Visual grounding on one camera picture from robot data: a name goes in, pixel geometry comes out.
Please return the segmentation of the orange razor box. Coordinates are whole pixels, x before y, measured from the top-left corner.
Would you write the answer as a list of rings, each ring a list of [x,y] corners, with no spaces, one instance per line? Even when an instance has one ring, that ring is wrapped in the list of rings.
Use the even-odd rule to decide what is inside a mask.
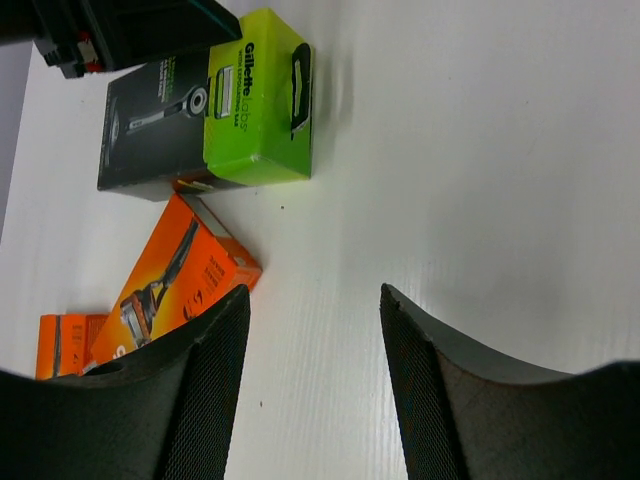
[[[126,355],[196,318],[259,263],[198,197],[173,195],[92,345],[97,364]]]
[[[107,314],[47,314],[40,317],[37,380],[83,375],[96,365],[91,354]]]

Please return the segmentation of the orange razor box front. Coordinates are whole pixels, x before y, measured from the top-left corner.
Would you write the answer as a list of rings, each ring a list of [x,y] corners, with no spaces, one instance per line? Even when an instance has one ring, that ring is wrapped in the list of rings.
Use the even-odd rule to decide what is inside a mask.
[[[40,317],[37,380],[83,375],[96,365],[91,354],[107,314],[47,314]]]

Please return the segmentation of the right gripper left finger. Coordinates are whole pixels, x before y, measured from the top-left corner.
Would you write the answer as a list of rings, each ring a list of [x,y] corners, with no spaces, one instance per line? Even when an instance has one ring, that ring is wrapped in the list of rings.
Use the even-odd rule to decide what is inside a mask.
[[[250,325],[237,286],[198,317],[77,376],[1,375],[5,479],[220,479]]]

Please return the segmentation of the green black razor box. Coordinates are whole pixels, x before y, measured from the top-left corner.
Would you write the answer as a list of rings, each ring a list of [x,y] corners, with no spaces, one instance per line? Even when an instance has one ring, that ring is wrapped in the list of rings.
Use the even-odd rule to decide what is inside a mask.
[[[98,190],[158,201],[310,178],[315,50],[270,8],[240,26],[109,83]]]

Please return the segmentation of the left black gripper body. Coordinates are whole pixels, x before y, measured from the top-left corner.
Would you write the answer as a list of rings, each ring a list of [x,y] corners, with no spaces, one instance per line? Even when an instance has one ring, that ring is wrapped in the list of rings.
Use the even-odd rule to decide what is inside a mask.
[[[35,45],[67,79],[109,73],[242,38],[216,1],[31,1]]]

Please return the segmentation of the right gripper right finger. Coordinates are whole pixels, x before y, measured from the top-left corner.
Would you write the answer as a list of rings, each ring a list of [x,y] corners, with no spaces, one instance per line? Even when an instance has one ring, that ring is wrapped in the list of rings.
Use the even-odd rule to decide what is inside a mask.
[[[639,365],[569,374],[490,348],[381,288],[381,329],[412,479],[635,479]]]

